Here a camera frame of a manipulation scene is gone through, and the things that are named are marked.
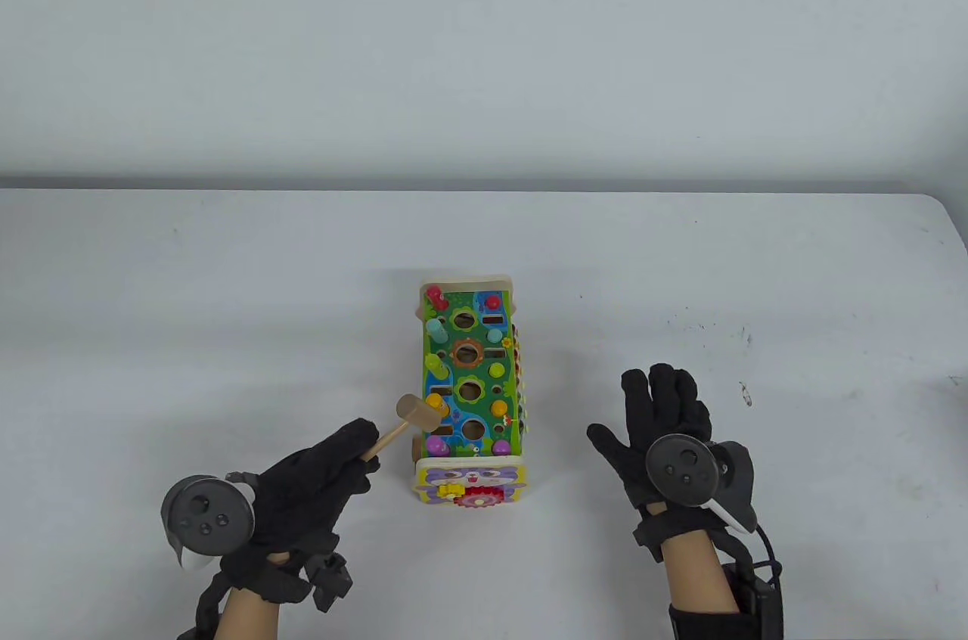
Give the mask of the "person's right hand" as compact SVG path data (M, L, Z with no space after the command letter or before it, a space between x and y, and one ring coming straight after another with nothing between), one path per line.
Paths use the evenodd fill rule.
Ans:
M647 475L647 450L668 435L708 442L711 416L698 398L694 377L684 369L660 363L647 373L628 370L620 377L620 387L625 394L628 443L620 442L608 426L598 423L588 426L585 435L618 474L630 504L640 512L641 522L633 533L637 543L662 563L664 541L692 532L724 532L726 523L709 510L664 499Z

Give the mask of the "person's left hand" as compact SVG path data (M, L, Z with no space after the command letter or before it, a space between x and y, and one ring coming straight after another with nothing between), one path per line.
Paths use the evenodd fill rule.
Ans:
M334 529L348 501L372 487L369 477L380 465L363 455L379 436L374 422L356 418L257 477L252 537L221 560L229 587L274 604L315 594L325 610L349 591Z

